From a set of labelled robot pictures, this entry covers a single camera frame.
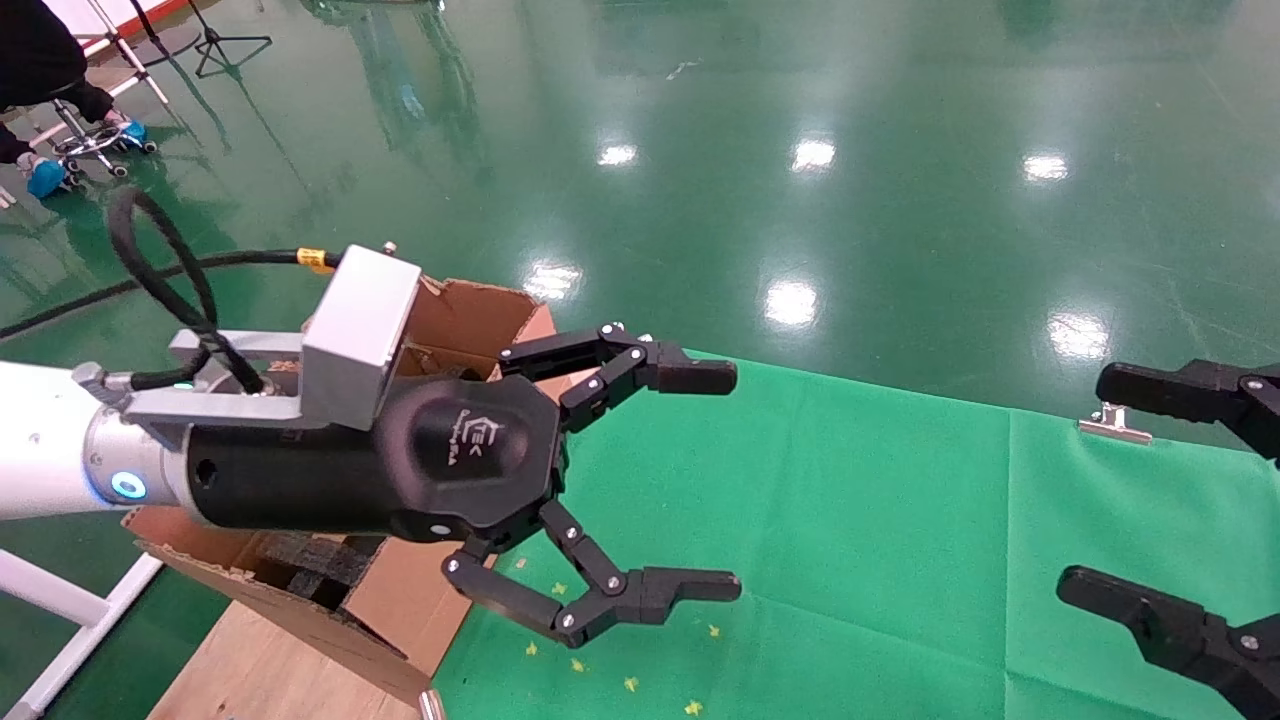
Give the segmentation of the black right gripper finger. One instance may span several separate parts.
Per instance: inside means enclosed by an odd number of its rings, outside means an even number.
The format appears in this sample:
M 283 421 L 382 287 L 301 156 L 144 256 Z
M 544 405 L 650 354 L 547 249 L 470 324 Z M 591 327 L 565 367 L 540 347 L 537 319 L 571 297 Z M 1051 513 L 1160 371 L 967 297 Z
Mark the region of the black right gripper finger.
M 1184 421 L 1219 423 L 1265 460 L 1279 464 L 1279 365 L 1243 368 L 1192 360 L 1175 372 L 1106 365 L 1098 400 Z
M 1085 566 L 1065 568 L 1064 602 L 1125 626 L 1143 660 L 1222 696 L 1244 719 L 1279 717 L 1279 615 L 1233 626 L 1204 606 Z

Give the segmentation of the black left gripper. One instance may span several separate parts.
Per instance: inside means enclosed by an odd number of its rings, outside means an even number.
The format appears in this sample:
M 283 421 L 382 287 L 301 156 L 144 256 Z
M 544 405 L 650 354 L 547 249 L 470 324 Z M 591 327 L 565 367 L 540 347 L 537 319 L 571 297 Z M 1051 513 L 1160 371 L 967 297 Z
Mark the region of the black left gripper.
M 195 511 L 242 530 L 516 546 L 563 488 L 557 401 L 522 377 L 397 380 L 369 430 L 193 427 Z

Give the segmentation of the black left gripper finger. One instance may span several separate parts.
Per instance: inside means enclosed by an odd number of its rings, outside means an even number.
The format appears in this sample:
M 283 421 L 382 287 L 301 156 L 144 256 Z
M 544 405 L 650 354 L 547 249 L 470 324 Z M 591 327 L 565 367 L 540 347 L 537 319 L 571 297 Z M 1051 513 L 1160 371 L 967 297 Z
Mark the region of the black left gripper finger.
M 557 500 L 540 507 L 538 525 L 588 585 L 567 605 L 486 566 L 489 547 L 476 538 L 449 555 L 442 570 L 465 598 L 568 648 L 580 648 L 618 624 L 662 625 L 682 601 L 733 602 L 742 592 L 731 571 L 621 571 Z
M 739 379 L 735 363 L 691 357 L 675 343 L 630 334 L 620 323 L 512 345 L 499 352 L 498 368 L 503 377 L 534 383 L 585 373 L 558 400 L 566 433 L 584 430 L 640 389 L 724 396 Z

